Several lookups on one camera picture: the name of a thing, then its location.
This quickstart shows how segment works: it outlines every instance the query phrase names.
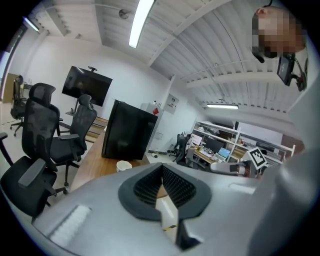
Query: shelving unit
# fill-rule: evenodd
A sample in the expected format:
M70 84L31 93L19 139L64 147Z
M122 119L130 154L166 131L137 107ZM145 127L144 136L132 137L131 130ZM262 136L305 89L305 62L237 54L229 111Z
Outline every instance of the shelving unit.
M206 130L205 131L199 130L197 128L198 126L204 127L204 128L206 128ZM217 136L215 134L212 134L212 133L208 132L208 130L210 130L212 128L215 129L215 130L220 130L220 131L224 131L224 132L227 132L227 133L235 135L235 141L227 140L225 138L219 137L219 136ZM215 139L217 139L219 141L231 144L232 145L232 149L231 149L230 154L229 154L229 156L228 156L228 158L226 160L227 162L230 160L230 158L235 159L235 160L239 159L239 158L237 158L236 156L233 155L236 147L239 147L239 148L244 149L244 150L250 150L251 149L251 148L249 148L247 146L244 146L242 144L237 143L238 139L241 138L241 137L245 137L245 138L248 138L250 140L263 143L263 144L265 144L267 146L270 146L272 148L278 149L278 150L283 151L285 153L286 152L290 152L291 156L294 155L295 148L296 148L296 145L293 145L292 148L289 148L289 147L286 147L286 146L283 146L283 145L270 143L270 142L267 142L265 140L262 140L262 139L259 139L259 138L256 138L256 137L252 137L247 133L241 132L240 130L235 130L235 129L223 127L223 126L220 126L220 125L210 124L210 123L201 122L201 121L195 122L193 131L196 131L196 132L198 132L198 133L200 133L200 134L202 134L204 136L212 137L212 138L215 138ZM272 164L272 162L276 163L276 164L282 164L283 163L282 161L280 161L278 159L275 159L274 157L271 157L269 155L265 155L264 154L264 157L267 160L270 160L271 164Z

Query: fluorescent light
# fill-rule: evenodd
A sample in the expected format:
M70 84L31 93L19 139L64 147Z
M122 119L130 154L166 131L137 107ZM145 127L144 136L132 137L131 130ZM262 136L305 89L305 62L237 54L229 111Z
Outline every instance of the fluorescent light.
M28 23L28 24L31 26L31 28L33 28L35 31L39 32L39 28L37 28L37 26L34 25L31 20L29 20L29 19L26 18L26 17L23 17L23 19L24 19L24 21L25 21L26 23Z
M81 73L85 73L85 72L83 72L80 68L78 68L78 67L76 67Z
M131 34L129 39L129 46L133 48L137 48L138 41L141 35L141 31L145 25L145 21L147 16L150 12L152 5L154 4L155 0L140 0L138 7L136 9Z
M238 110L239 106L234 104L207 104L209 108Z

